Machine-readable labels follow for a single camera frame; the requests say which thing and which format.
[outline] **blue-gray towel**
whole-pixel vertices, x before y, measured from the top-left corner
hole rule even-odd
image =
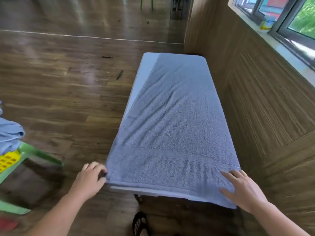
[[[25,131],[20,124],[0,118],[0,156],[15,151],[21,144],[19,139],[24,135]]]
[[[218,190],[240,169],[203,57],[161,53],[122,122],[106,162],[108,183],[197,196],[235,208]]]

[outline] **wooden floor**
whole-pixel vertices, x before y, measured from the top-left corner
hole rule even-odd
[[[167,42],[183,39],[180,28],[170,31],[166,0],[154,0],[153,14],[149,5],[140,12],[140,0],[54,0],[49,5],[45,1],[1,0],[1,29]],[[20,223],[6,235],[20,236],[67,193],[84,163],[105,162],[143,53],[182,53],[183,45],[0,31],[0,49],[3,117],[22,124],[25,142],[65,163],[60,190],[25,216],[0,214]],[[20,171],[30,165],[26,162]],[[8,178],[2,190],[21,185],[17,178]],[[34,189],[23,183],[31,197],[44,186]],[[69,235],[130,235],[139,210],[147,213],[154,235],[238,235],[242,224],[235,216],[238,211],[213,204],[145,197],[139,207],[132,194],[105,187],[83,206]]]

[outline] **white line on floor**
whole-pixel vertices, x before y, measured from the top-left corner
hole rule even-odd
[[[114,39],[114,38],[95,37],[95,36],[62,35],[62,34],[52,34],[52,33],[42,33],[42,32],[31,32],[31,31],[20,31],[20,30],[0,30],[0,31],[18,32],[18,33],[28,33],[28,34],[40,34],[40,35],[58,35],[58,36],[69,36],[69,37],[85,37],[85,38],[95,38],[95,39]],[[151,40],[137,40],[137,39],[115,39],[115,40],[141,41],[141,42],[151,42],[151,43],[183,45],[183,43],[159,42],[159,41],[151,41]]]

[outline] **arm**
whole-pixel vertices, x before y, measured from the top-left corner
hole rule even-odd
[[[241,209],[251,213],[270,236],[310,236],[289,218],[287,218],[276,206],[268,202],[259,186],[240,170],[231,172],[222,171],[235,188],[232,193],[221,188],[220,191]]]
[[[98,180],[101,171],[106,172],[106,168],[98,162],[85,164],[69,193],[25,236],[66,236],[83,203],[93,197],[106,182],[104,177]]]

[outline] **plastic chair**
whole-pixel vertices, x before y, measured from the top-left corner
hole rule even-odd
[[[153,11],[153,0],[151,0],[151,8],[152,8],[152,11]]]
[[[18,151],[21,154],[20,160],[14,165],[12,165],[11,167],[4,170],[2,173],[0,173],[0,184],[29,156],[37,156],[49,162],[56,163],[60,165],[61,167],[64,166],[61,160],[54,158],[48,155],[47,153],[42,152],[36,149],[35,147],[24,142],[22,142],[21,145],[18,147]],[[0,200],[0,211],[22,215],[22,214],[26,214],[30,212],[30,209],[15,206],[15,205],[12,205],[10,203],[6,203]]]

